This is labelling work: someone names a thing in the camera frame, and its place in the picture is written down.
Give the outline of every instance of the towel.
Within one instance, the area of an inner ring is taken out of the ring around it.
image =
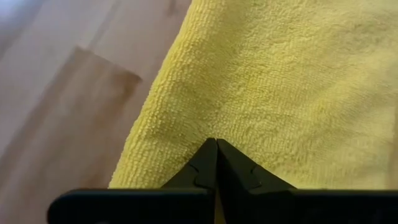
[[[397,41],[396,0],[193,0],[109,186],[215,137],[298,188],[392,188]]]

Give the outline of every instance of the towel fold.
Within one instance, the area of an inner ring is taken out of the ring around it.
[[[109,186],[215,137],[298,188],[391,188],[397,73],[396,0],[193,0]]]

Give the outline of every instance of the hardwood floor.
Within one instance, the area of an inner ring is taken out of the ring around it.
[[[108,185],[190,5],[25,1],[32,21],[0,39],[0,223],[45,223],[59,194]]]

